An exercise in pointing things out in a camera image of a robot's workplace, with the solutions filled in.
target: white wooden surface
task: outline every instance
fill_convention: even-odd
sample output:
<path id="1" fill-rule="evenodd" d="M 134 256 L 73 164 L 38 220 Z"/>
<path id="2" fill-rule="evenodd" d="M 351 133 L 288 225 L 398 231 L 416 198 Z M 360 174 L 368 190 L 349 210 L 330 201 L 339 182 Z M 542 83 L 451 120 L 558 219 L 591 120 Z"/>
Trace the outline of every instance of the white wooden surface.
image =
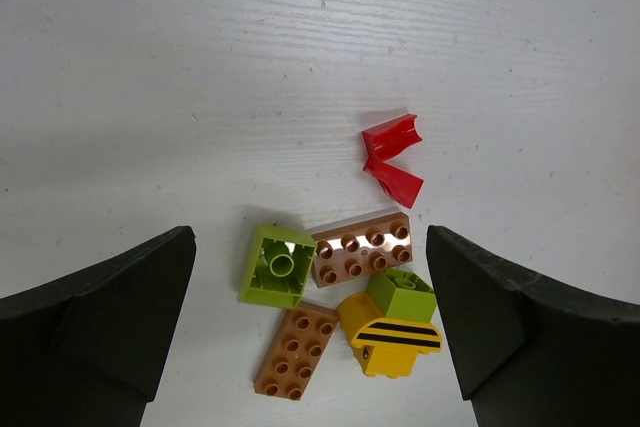
<path id="1" fill-rule="evenodd" d="M 235 300 L 251 228 L 392 206 L 359 131 L 410 111 L 417 272 L 438 223 L 640 302 L 639 27 L 640 0 L 0 0 L 0 296 L 190 224 L 145 426 L 474 425 L 448 351 L 368 379 L 340 333 L 302 402 L 253 394 L 278 312 Z"/>

